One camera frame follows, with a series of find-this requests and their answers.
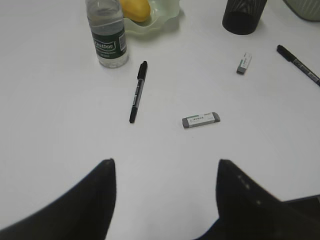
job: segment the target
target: gray eraser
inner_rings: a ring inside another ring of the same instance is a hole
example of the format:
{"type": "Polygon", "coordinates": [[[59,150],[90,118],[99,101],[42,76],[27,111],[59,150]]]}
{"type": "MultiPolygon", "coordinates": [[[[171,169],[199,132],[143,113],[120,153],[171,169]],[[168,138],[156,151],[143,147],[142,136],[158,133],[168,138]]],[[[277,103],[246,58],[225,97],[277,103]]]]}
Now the gray eraser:
{"type": "Polygon", "coordinates": [[[220,122],[220,117],[216,112],[188,116],[182,119],[182,125],[185,129],[218,122],[220,122]]]}
{"type": "Polygon", "coordinates": [[[249,52],[245,52],[243,58],[241,59],[240,65],[236,70],[236,73],[241,75],[245,74],[251,59],[252,59],[252,54],[249,52]]]}

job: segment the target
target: plastic bottle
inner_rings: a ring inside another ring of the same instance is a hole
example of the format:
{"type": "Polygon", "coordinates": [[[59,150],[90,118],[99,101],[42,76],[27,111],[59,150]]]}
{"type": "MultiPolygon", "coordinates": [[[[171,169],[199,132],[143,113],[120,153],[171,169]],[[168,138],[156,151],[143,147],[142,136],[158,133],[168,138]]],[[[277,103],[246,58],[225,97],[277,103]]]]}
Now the plastic bottle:
{"type": "Polygon", "coordinates": [[[124,15],[118,0],[85,0],[99,62],[117,68],[128,61],[124,15]]]}

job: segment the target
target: white table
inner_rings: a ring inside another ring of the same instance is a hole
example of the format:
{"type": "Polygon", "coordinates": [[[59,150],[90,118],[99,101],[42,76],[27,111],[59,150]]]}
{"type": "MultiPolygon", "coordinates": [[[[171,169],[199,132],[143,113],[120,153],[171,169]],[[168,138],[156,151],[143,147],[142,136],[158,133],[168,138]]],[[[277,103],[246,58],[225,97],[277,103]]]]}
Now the white table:
{"type": "Polygon", "coordinates": [[[83,0],[0,7],[0,229],[46,206],[114,158],[108,240],[190,240],[219,217],[219,159],[280,200],[320,193],[320,88],[276,52],[320,74],[320,23],[269,0],[257,30],[222,27],[225,0],[181,0],[161,33],[127,36],[118,69],[97,60],[83,0]],[[244,76],[236,69],[253,55],[244,76]],[[148,72],[135,124],[137,73],[148,72]],[[217,112],[220,123],[184,129],[217,112]]]}

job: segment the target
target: mango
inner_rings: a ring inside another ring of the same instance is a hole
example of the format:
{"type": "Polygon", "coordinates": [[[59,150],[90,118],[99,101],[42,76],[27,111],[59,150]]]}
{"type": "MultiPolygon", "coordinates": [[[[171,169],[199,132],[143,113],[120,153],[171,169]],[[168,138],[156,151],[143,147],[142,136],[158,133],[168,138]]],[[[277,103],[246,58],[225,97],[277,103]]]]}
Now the mango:
{"type": "Polygon", "coordinates": [[[119,0],[123,16],[135,22],[144,22],[150,16],[148,0],[119,0]]]}

